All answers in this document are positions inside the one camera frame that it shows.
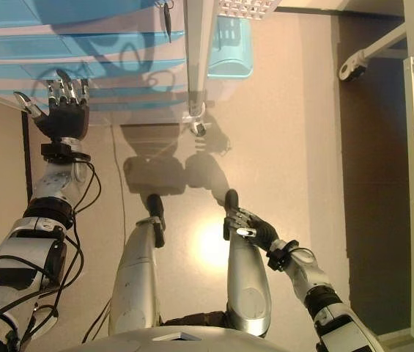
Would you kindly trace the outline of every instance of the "robot forearm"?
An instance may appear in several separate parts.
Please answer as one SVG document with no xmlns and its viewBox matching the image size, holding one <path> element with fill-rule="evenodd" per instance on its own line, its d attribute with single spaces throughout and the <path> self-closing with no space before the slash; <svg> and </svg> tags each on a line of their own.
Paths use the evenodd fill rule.
<svg viewBox="0 0 414 352">
<path fill-rule="evenodd" d="M 285 271 L 298 299 L 305 305 L 319 335 L 319 352 L 383 352 L 358 316 L 341 302 L 314 254 L 297 241 L 273 241 L 267 256 L 273 270 Z"/>
<path fill-rule="evenodd" d="M 89 162 L 79 140 L 86 133 L 86 100 L 78 105 L 71 97 L 70 103 L 65 98 L 56 105 L 55 97 L 49 98 L 51 113 L 47 116 L 23 93 L 16 95 L 51 143 L 43 144 L 41 150 L 48 162 L 45 174 L 23 217 L 0 245 L 0 351 L 19 351 L 23 336 L 32 327 L 37 299 L 60 288 L 67 252 L 64 240 L 73 225 Z M 67 121 L 69 128 L 59 129 L 56 121 L 60 125 Z M 8 309 L 17 300 L 19 304 Z"/>
</svg>

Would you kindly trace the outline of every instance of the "floor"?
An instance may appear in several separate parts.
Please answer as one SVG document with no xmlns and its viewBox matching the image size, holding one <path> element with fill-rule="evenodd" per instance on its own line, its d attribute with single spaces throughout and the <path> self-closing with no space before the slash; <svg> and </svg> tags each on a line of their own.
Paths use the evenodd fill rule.
<svg viewBox="0 0 414 352">
<path fill-rule="evenodd" d="M 348 302 L 335 25 L 328 16 L 283 13 L 254 22 L 254 73 L 230 101 L 208 107 L 204 138 L 178 125 L 89 129 L 85 151 L 103 194 L 78 218 L 84 272 L 63 295 L 59 322 L 29 352 L 80 343 L 111 295 L 124 240 L 147 216 L 143 201 L 153 191 L 162 196 L 167 224 L 166 245 L 156 251 L 164 320 L 226 306 L 228 243 L 218 200 L 228 188 L 284 240 L 310 246 Z M 35 128 L 31 140 L 37 179 L 44 163 Z M 267 275 L 267 339 L 312 351 L 317 336 L 288 277 Z"/>
</svg>

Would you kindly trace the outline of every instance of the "black cable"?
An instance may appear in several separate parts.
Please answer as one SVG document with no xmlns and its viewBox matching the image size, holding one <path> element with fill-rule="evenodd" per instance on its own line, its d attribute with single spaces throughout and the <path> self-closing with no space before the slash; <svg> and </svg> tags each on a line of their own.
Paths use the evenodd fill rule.
<svg viewBox="0 0 414 352">
<path fill-rule="evenodd" d="M 109 299 L 106 303 L 106 305 L 104 306 L 103 310 L 101 310 L 101 313 L 99 313 L 99 315 L 96 317 L 95 321 L 92 322 L 91 326 L 89 327 L 88 331 L 85 333 L 83 340 L 81 341 L 81 343 L 85 343 L 88 340 L 88 336 L 89 334 L 91 334 L 91 331 L 93 330 L 93 328 L 96 326 L 97 322 L 99 321 L 99 319 L 101 319 L 101 317 L 103 316 L 104 312 L 106 311 L 106 309 L 109 307 L 109 304 L 111 303 L 111 299 Z"/>
<path fill-rule="evenodd" d="M 23 297 L 20 297 L 20 298 L 14 300 L 10 304 L 8 304 L 8 305 L 6 305 L 6 306 L 4 306 L 0 309 L 0 316 L 1 316 L 5 312 L 7 312 L 8 310 L 16 307 L 17 305 L 19 305 L 19 304 L 21 304 L 21 303 L 23 303 L 23 302 L 25 302 L 25 301 L 27 301 L 31 298 L 34 298 L 34 297 L 37 297 L 37 296 L 41 296 L 40 298 L 42 298 L 42 297 L 49 296 L 49 295 L 52 295 L 54 293 L 57 293 L 57 296 L 56 296 L 56 299 L 55 299 L 55 302 L 54 302 L 53 305 L 45 305 L 45 306 L 40 307 L 40 308 L 44 308 L 44 307 L 52 308 L 49 315 L 38 326 L 36 326 L 34 329 L 32 329 L 31 331 L 26 333 L 25 336 L 23 336 L 23 339 L 22 339 L 21 343 L 25 343 L 25 341 L 30 339 L 31 336 L 33 334 L 35 334 L 39 329 L 41 329 L 52 316 L 57 316 L 58 315 L 57 305 L 59 303 L 62 291 L 65 288 L 69 287 L 72 283 L 74 283 L 74 281 L 80 276 L 80 274 L 83 270 L 84 255 L 83 255 L 83 251 L 81 250 L 81 242 L 80 242 L 80 238 L 78 237 L 78 232 L 77 232 L 77 229 L 76 229 L 76 214 L 80 213 L 81 211 L 83 211 L 85 209 L 87 209 L 88 207 L 90 207 L 91 205 L 93 205 L 97 201 L 97 199 L 99 198 L 99 196 L 102 192 L 102 186 L 101 186 L 100 179 L 99 179 L 99 177 L 98 177 L 98 175 L 95 171 L 95 167 L 94 167 L 93 164 L 89 163 L 88 161 L 75 161 L 75 162 L 86 164 L 92 170 L 92 176 L 91 176 L 91 179 L 89 180 L 88 186 L 86 187 L 86 190 L 85 190 L 82 198 L 80 199 L 80 201 L 77 203 L 76 206 L 80 205 L 81 202 L 83 202 L 84 198 L 86 197 L 86 195 L 88 193 L 89 188 L 91 187 L 91 184 L 92 184 L 92 181 L 93 181 L 94 178 L 96 178 L 96 180 L 97 180 L 97 183 L 99 185 L 99 190 L 98 190 L 97 196 L 88 205 L 86 205 L 82 209 L 78 210 L 78 212 L 73 211 L 73 226 L 74 226 L 73 232 L 75 233 L 76 242 L 73 241 L 68 236 L 65 236 L 65 238 L 75 247 L 76 252 L 75 252 L 75 255 L 73 256 L 73 259 L 72 259 L 67 271 L 65 272 L 64 278 L 63 278 L 62 283 L 60 284 L 60 286 L 58 288 L 57 287 L 46 288 L 46 289 L 39 290 L 39 291 L 34 292 L 34 293 L 30 293 L 28 295 L 25 295 Z M 78 258 L 78 256 L 81 258 L 80 267 L 78 268 L 78 271 L 75 274 L 75 276 L 68 283 L 66 283 L 66 281 L 68 279 L 68 276 L 70 275 L 70 272 L 71 272 L 73 266 L 75 265 L 75 261 Z M 31 266 L 32 268 L 40 271 L 40 272 L 42 272 L 50 280 L 58 283 L 58 280 L 55 277 L 53 277 L 48 271 L 46 271 L 45 269 L 39 267 L 38 265 L 35 265 L 34 263 L 29 262 L 28 260 L 25 260 L 25 259 L 20 258 L 20 257 L 11 256 L 11 255 L 0 256 L 0 259 L 11 259 L 11 260 L 17 260 L 19 262 L 22 262 L 22 263 L 24 263 L 28 266 Z"/>
<path fill-rule="evenodd" d="M 10 309 L 16 307 L 17 305 L 27 301 L 28 299 L 37 297 L 37 296 L 41 296 L 43 293 L 48 293 L 48 292 L 57 292 L 59 289 L 54 287 L 54 288 L 45 288 L 43 290 L 39 290 L 37 292 L 33 292 L 30 293 L 28 295 L 25 295 L 23 297 L 20 297 L 18 299 L 16 299 L 15 301 L 11 302 L 10 304 L 7 304 L 6 306 L 2 307 L 0 309 L 0 316 L 3 315 L 3 313 L 9 311 Z"/>
<path fill-rule="evenodd" d="M 38 308 L 36 308 L 34 311 L 37 312 L 37 311 L 39 311 L 41 309 L 45 309 L 45 308 L 53 309 L 54 306 L 52 304 L 43 304 L 42 306 L 38 306 Z"/>
<path fill-rule="evenodd" d="M 112 151 L 114 152 L 114 163 L 116 164 L 117 174 L 119 176 L 119 186 L 120 186 L 120 200 L 122 203 L 122 218 L 124 222 L 124 246 L 127 242 L 127 212 L 125 211 L 125 197 L 124 197 L 124 186 L 122 182 L 122 171 L 120 170 L 119 161 L 117 159 L 117 149 L 116 149 L 116 138 L 114 136 L 114 125 L 111 125 L 111 136 L 112 136 Z"/>
<path fill-rule="evenodd" d="M 78 231 L 76 229 L 76 215 L 74 213 L 73 213 L 73 233 L 75 234 L 76 245 L 80 249 L 81 248 L 81 242 L 80 242 L 80 238 L 78 236 Z M 60 297 L 61 297 L 62 291 L 64 290 L 64 287 L 65 287 L 65 282 L 67 281 L 68 276 L 70 275 L 70 272 L 71 272 L 73 266 L 75 265 L 76 258 L 78 258 L 78 256 L 80 255 L 80 253 L 81 253 L 81 264 L 80 264 L 80 267 L 82 269 L 83 262 L 84 262 L 84 260 L 83 260 L 83 252 L 82 251 L 76 251 L 76 253 L 73 256 L 73 259 L 72 259 L 70 265 L 68 266 L 67 271 L 65 272 L 65 275 L 64 275 L 64 278 L 62 280 L 62 283 L 60 284 L 60 287 L 57 290 L 57 296 L 56 296 L 55 301 L 53 303 L 53 309 L 52 309 L 52 311 L 47 315 L 47 317 L 45 317 L 45 319 L 42 322 L 40 322 L 40 324 L 38 326 L 36 326 L 29 333 L 27 333 L 27 334 L 25 334 L 25 336 L 23 336 L 22 343 L 25 343 L 25 341 L 29 340 L 32 337 L 32 335 L 34 335 L 39 329 L 41 329 L 52 318 L 52 316 L 56 316 L 58 314 L 56 308 L 59 305 Z"/>
<path fill-rule="evenodd" d="M 314 254 L 314 252 L 313 252 L 312 250 L 310 250 L 309 248 L 306 248 L 306 247 L 296 247 L 296 248 L 291 249 L 291 250 L 289 251 L 289 253 L 291 254 L 291 253 L 296 252 L 296 251 L 305 251 L 305 252 L 308 252 L 310 255 L 312 255 L 312 256 L 313 256 L 313 258 L 314 258 L 314 259 L 316 259 L 316 255 L 315 255 L 315 254 Z"/>
<path fill-rule="evenodd" d="M 99 199 L 102 191 L 103 191 L 103 186 L 101 185 L 101 180 L 100 180 L 99 175 L 97 174 L 97 172 L 95 170 L 94 165 L 91 164 L 91 163 L 89 163 L 88 161 L 83 161 L 83 163 L 84 164 L 87 164 L 88 166 L 91 165 L 90 166 L 90 169 L 93 171 L 93 175 L 96 178 L 97 185 L 98 185 L 98 190 L 97 190 L 96 197 L 91 202 L 89 202 L 87 205 L 85 205 L 84 207 L 82 207 L 82 209 L 78 209 L 78 210 L 75 211 L 77 214 L 81 213 L 83 210 L 85 210 L 85 209 L 89 208 L 90 206 L 92 206 L 93 204 L 95 204 L 96 201 Z"/>
<path fill-rule="evenodd" d="M 68 242 L 70 242 L 72 244 L 72 246 L 75 247 L 76 251 L 79 253 L 79 255 L 80 255 L 80 266 L 79 266 L 78 271 L 76 272 L 75 276 L 67 284 L 64 285 L 64 287 L 63 287 L 64 289 L 67 288 L 67 287 L 69 287 L 69 286 L 71 286 L 71 284 L 74 283 L 78 279 L 78 277 L 80 276 L 81 272 L 83 271 L 83 266 L 84 266 L 84 256 L 83 256 L 83 251 L 81 250 L 81 248 L 78 247 L 78 244 L 75 243 L 75 241 L 72 240 L 70 237 L 65 236 L 65 239 Z M 41 298 L 44 298 L 44 297 L 47 297 L 47 296 L 50 296 L 50 295 L 53 295 L 53 294 L 55 294 L 55 292 L 53 292 L 53 293 L 46 293 L 45 295 L 42 295 Z"/>
<path fill-rule="evenodd" d="M 21 257 L 16 257 L 15 255 L 0 255 L 0 259 L 11 259 L 11 260 L 16 260 L 18 262 L 21 262 L 23 264 L 26 264 L 26 265 L 30 266 L 31 268 L 33 268 L 33 269 L 35 269 L 37 271 L 40 271 L 41 273 L 43 273 L 44 275 L 46 275 L 54 284 L 59 285 L 59 280 L 54 275 L 52 275 L 51 273 L 49 273 L 44 268 L 41 268 L 40 266 L 38 266 L 38 265 L 36 265 L 36 264 L 34 264 L 32 262 L 29 262 L 26 259 L 23 259 Z"/>
<path fill-rule="evenodd" d="M 104 318 L 101 320 L 101 323 L 99 324 L 99 326 L 97 327 L 97 330 L 95 332 L 95 334 L 92 336 L 91 341 L 94 341 L 97 334 L 99 334 L 99 331 L 101 331 L 101 328 L 104 325 L 104 322 L 106 321 L 107 317 L 109 316 L 110 310 L 108 310 L 105 314 L 104 314 Z"/>
<path fill-rule="evenodd" d="M 92 181 L 95 178 L 96 170 L 95 170 L 95 166 L 91 164 L 89 161 L 75 160 L 74 163 L 75 164 L 86 164 L 89 167 L 89 169 L 92 171 L 91 178 L 89 179 L 88 185 L 86 186 L 86 189 L 84 190 L 83 195 L 81 196 L 78 203 L 76 203 L 76 205 L 73 207 L 73 210 L 76 211 L 76 208 L 81 204 L 81 202 L 83 202 L 84 198 L 86 198 L 86 195 L 88 194 L 89 188 L 92 185 Z"/>
<path fill-rule="evenodd" d="M 58 311 L 57 311 L 57 306 L 59 304 L 59 300 L 60 300 L 60 296 L 62 294 L 62 291 L 69 287 L 72 283 L 74 283 L 76 281 L 76 279 L 80 276 L 82 270 L 83 270 L 83 266 L 84 266 L 84 255 L 83 255 L 83 251 L 81 251 L 81 242 L 80 242 L 80 238 L 78 237 L 78 231 L 76 228 L 76 214 L 80 213 L 81 211 L 89 208 L 91 205 L 93 205 L 97 199 L 99 198 L 101 192 L 102 192 L 102 186 L 101 186 L 101 182 L 100 182 L 100 178 L 96 173 L 95 170 L 95 166 L 93 164 L 91 164 L 88 161 L 74 161 L 77 164 L 86 164 L 89 169 L 92 171 L 92 175 L 91 178 L 89 179 L 88 182 L 88 186 L 86 187 L 82 197 L 80 198 L 80 200 L 78 201 L 78 203 L 76 203 L 75 207 L 73 208 L 73 232 L 75 233 L 75 239 L 76 239 L 76 243 L 69 238 L 68 236 L 65 236 L 65 238 L 75 247 L 76 249 L 76 253 L 73 256 L 72 262 L 70 263 L 67 271 L 65 272 L 64 275 L 64 279 L 62 280 L 62 284 L 60 285 L 60 288 L 57 291 L 57 296 L 55 298 L 55 302 L 53 303 L 53 309 L 52 311 L 47 315 L 47 317 L 45 317 L 45 319 L 38 325 L 36 326 L 34 329 L 32 329 L 31 331 L 29 331 L 28 333 L 25 334 L 25 336 L 23 336 L 23 342 L 25 342 L 26 340 L 30 339 L 32 337 L 33 334 L 35 334 L 39 329 L 41 329 L 50 319 L 52 316 L 56 316 L 58 315 Z M 82 207 L 82 209 L 76 210 L 76 208 L 84 201 L 84 199 L 86 198 L 86 195 L 88 194 L 88 191 L 92 185 L 92 182 L 94 180 L 94 178 L 96 178 L 97 180 L 97 184 L 99 185 L 99 189 L 97 192 L 96 197 L 88 204 L 85 205 L 84 207 Z M 70 275 L 71 269 L 73 268 L 73 265 L 75 264 L 76 258 L 78 257 L 78 255 L 80 256 L 80 266 L 78 268 L 77 273 L 75 274 L 75 276 L 70 280 L 70 282 L 66 283 L 68 276 Z"/>
</svg>

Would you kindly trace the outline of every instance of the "metal rod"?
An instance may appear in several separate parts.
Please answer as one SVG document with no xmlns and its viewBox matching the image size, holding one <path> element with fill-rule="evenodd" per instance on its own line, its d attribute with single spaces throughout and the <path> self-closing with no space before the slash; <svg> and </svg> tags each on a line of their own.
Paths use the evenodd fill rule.
<svg viewBox="0 0 414 352">
<path fill-rule="evenodd" d="M 217 0 L 184 0 L 188 105 L 191 116 L 202 115 L 217 13 Z"/>
<path fill-rule="evenodd" d="M 405 104 L 407 111 L 407 146 L 410 184 L 411 313 L 410 329 L 414 337 L 414 57 L 404 60 Z"/>
<path fill-rule="evenodd" d="M 405 23 L 396 27 L 384 37 L 381 37 L 379 40 L 372 43 L 370 46 L 363 50 L 365 59 L 371 59 L 374 56 L 377 56 L 379 53 L 383 52 L 387 48 L 390 48 L 395 43 L 406 38 L 407 30 L 405 28 Z"/>
</svg>

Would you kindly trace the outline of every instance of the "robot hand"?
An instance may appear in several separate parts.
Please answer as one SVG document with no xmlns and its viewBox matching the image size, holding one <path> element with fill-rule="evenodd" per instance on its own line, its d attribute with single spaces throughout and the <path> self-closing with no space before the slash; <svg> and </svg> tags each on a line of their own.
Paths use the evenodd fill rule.
<svg viewBox="0 0 414 352">
<path fill-rule="evenodd" d="M 275 228 L 250 211 L 239 208 L 237 199 L 237 192 L 234 189 L 230 189 L 226 193 L 226 218 L 224 219 L 223 236 L 228 239 L 229 231 L 235 231 L 267 252 L 273 241 L 278 240 Z"/>
<path fill-rule="evenodd" d="M 52 141 L 70 137 L 83 139 L 86 135 L 89 121 L 88 81 L 81 79 L 81 99 L 73 87 L 73 83 L 66 72 L 57 70 L 60 79 L 55 91 L 54 81 L 48 84 L 49 115 L 44 113 L 31 102 L 22 92 L 14 92 L 21 107 L 33 118 L 36 126 Z"/>
</svg>

